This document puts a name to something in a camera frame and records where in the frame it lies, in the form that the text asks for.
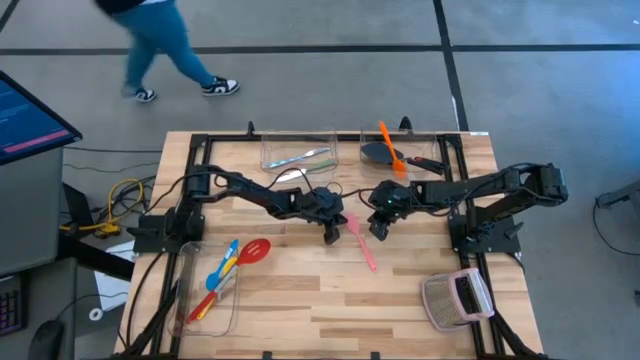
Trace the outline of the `black computer mouse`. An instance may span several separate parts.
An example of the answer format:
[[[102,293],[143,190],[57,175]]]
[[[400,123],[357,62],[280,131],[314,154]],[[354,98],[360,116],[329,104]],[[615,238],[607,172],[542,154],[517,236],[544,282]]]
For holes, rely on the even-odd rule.
[[[57,360],[64,335],[60,320],[42,323],[34,333],[28,349],[28,360]]]

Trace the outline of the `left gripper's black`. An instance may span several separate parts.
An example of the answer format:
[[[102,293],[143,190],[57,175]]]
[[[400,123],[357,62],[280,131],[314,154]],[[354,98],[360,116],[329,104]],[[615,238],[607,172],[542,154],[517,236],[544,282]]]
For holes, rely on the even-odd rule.
[[[346,223],[344,205],[339,193],[327,187],[317,187],[299,198],[300,217],[324,225],[324,242],[334,244],[340,238],[339,225]]]

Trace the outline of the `grey cabinet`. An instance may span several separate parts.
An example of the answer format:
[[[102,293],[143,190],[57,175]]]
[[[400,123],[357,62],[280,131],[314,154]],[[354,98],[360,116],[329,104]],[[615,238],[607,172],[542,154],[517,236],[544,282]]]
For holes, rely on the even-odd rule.
[[[57,257],[62,165],[56,149],[0,166],[0,276]]]

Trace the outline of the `grey stand leg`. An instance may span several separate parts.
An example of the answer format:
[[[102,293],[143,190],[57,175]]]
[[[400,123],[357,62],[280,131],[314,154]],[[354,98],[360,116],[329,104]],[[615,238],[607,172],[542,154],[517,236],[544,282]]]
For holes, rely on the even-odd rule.
[[[600,208],[608,208],[616,203],[626,201],[630,201],[633,208],[640,211],[640,180],[598,196],[596,205]]]

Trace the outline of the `clear plastic bin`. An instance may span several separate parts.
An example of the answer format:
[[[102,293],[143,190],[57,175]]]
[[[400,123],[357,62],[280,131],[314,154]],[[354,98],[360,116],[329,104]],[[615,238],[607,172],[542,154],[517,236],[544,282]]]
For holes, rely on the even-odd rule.
[[[437,136],[434,133],[420,135],[406,129],[395,131],[389,130],[388,132],[395,151],[399,150],[405,157],[423,157],[444,163],[441,160]],[[380,130],[363,130],[360,134],[360,161],[369,170],[374,171],[376,174],[384,178],[392,178],[399,182],[407,182],[409,180],[435,180],[440,179],[444,175],[438,175],[403,162],[406,166],[407,178],[399,179],[394,175],[392,164],[386,165],[376,163],[361,152],[360,148],[362,146],[373,142],[385,143]]]
[[[319,154],[304,160],[290,163],[278,168],[265,169],[266,163],[298,156],[309,150],[316,148],[330,148],[329,152]],[[260,167],[269,175],[275,177],[289,167],[303,167],[323,160],[333,159],[337,164],[332,168],[320,170],[318,172],[305,175],[310,181],[330,180],[334,169],[339,164],[338,159],[338,139],[335,131],[313,131],[313,132],[293,132],[293,131],[268,131],[261,136]],[[303,184],[304,177],[291,181],[276,183],[277,185]]]
[[[217,244],[190,242],[179,253],[181,267],[178,277],[175,303],[169,312],[165,329],[176,337],[222,337],[237,323],[239,273],[224,286],[218,297],[201,320],[190,324],[186,319],[191,311],[206,297],[206,279],[218,269],[231,242]]]

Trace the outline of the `computer monitor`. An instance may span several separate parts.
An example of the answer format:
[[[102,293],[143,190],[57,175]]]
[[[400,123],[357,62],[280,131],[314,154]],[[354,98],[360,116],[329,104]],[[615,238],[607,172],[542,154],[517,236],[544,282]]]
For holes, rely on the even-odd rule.
[[[0,70],[0,166],[82,139],[78,129]]]

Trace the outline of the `white paper sheet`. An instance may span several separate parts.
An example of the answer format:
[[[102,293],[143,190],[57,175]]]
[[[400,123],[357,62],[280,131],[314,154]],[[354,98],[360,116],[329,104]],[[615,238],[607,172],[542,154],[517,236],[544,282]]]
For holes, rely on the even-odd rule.
[[[133,248],[134,241],[129,241],[107,248],[106,252],[134,262],[136,255]],[[108,312],[126,303],[130,288],[129,280],[121,280],[98,271],[94,272],[94,277],[100,294],[100,307],[103,312]]]

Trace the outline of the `black spatula with black handle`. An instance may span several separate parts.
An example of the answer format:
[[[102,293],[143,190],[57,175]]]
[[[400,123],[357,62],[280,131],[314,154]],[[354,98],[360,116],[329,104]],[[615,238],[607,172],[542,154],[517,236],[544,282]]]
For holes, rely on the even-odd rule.
[[[371,159],[372,161],[380,164],[391,165],[393,163],[393,157],[389,151],[388,146],[382,142],[368,143],[360,148],[361,152]],[[427,170],[429,172],[443,175],[448,169],[448,166],[442,162],[423,158],[423,157],[405,157],[399,150],[395,151],[396,157],[399,161],[406,164],[416,166],[420,169]]]

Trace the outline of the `black keyboard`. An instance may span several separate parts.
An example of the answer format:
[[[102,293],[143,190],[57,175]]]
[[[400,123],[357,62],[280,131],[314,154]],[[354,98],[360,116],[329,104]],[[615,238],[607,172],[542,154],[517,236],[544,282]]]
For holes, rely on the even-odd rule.
[[[26,299],[26,285],[22,275],[0,278],[0,337],[26,327]]]

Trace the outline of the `orange spatula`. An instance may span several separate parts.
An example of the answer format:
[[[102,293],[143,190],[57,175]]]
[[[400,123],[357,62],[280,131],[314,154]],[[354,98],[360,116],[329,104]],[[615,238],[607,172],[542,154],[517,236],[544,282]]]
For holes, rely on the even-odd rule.
[[[387,148],[389,150],[391,159],[392,159],[392,169],[394,172],[394,175],[399,178],[399,179],[406,179],[407,178],[407,171],[406,171],[406,166],[405,164],[397,157],[396,151],[393,147],[388,129],[386,127],[386,124],[383,121],[379,121],[378,122],[378,126],[379,126],[379,130],[384,138],[385,144],[387,145]]]

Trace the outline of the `blue spoon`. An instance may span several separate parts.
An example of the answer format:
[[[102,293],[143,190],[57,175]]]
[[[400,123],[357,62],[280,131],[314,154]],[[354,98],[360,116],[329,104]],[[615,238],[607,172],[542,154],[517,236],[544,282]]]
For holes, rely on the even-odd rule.
[[[238,246],[239,246],[239,240],[238,239],[233,240],[231,242],[231,244],[229,245],[229,247],[228,247],[228,249],[227,249],[227,251],[226,251],[226,253],[225,253],[225,255],[224,255],[224,257],[223,257],[223,259],[222,259],[222,261],[220,263],[220,265],[218,266],[218,269],[215,272],[213,272],[213,273],[208,275],[208,277],[206,279],[206,283],[205,283],[206,289],[208,291],[214,290],[218,286],[218,284],[220,283],[222,278],[225,276],[225,275],[222,274],[223,268],[224,268],[225,264],[227,263],[227,261],[231,257],[233,257],[233,256],[235,256],[237,254]]]

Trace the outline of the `person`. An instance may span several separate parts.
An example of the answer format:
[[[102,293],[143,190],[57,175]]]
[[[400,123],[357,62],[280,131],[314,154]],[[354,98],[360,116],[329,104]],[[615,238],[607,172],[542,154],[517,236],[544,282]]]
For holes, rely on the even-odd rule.
[[[97,8],[131,36],[123,95],[149,103],[156,92],[143,84],[157,51],[164,52],[177,70],[197,83],[206,96],[235,93],[239,82],[210,73],[195,54],[176,0],[93,0]]]

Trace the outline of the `red slotted spoon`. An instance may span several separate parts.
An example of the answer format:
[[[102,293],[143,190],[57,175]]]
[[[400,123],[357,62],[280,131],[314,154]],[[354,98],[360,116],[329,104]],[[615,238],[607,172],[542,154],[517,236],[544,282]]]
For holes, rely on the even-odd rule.
[[[206,297],[191,311],[186,319],[186,323],[190,324],[197,320],[197,315],[205,308],[210,299],[215,298],[216,300],[224,286],[235,276],[241,266],[261,261],[267,256],[270,249],[271,243],[265,238],[254,239],[247,243],[236,256],[237,260],[227,275],[224,276],[218,286],[214,290],[209,291]]]

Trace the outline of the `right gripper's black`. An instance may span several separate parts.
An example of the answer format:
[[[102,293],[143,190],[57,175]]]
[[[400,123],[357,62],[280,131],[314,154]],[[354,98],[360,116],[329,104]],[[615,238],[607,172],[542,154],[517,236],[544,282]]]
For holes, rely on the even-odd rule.
[[[369,231],[379,241],[389,234],[390,221],[405,219],[415,212],[411,189],[392,180],[379,183],[371,192],[368,203],[374,208],[368,218]]]

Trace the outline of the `pink spatula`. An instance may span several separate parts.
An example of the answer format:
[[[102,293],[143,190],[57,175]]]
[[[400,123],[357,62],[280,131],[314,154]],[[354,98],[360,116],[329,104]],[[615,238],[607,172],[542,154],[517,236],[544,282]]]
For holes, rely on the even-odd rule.
[[[364,241],[364,238],[360,233],[360,223],[359,223],[358,217],[354,214],[347,214],[346,218],[347,218],[347,229],[356,237],[358,244],[360,246],[360,249],[362,251],[362,254],[370,270],[372,272],[376,272],[377,264],[373,254],[369,250],[366,242]]]

